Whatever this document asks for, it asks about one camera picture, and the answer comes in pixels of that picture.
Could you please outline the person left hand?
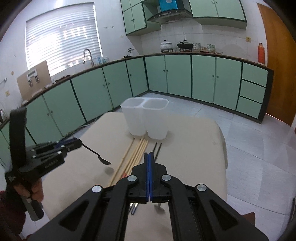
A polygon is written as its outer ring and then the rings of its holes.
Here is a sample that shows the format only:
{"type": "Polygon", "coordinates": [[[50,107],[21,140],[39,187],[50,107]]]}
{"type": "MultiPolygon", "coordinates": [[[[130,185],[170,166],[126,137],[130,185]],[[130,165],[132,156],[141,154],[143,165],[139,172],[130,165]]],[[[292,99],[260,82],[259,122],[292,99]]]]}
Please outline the person left hand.
{"type": "Polygon", "coordinates": [[[14,185],[14,189],[19,195],[24,197],[31,197],[33,200],[37,202],[42,202],[44,199],[44,192],[41,179],[32,184],[32,188],[30,191],[28,191],[22,184],[14,185]]]}

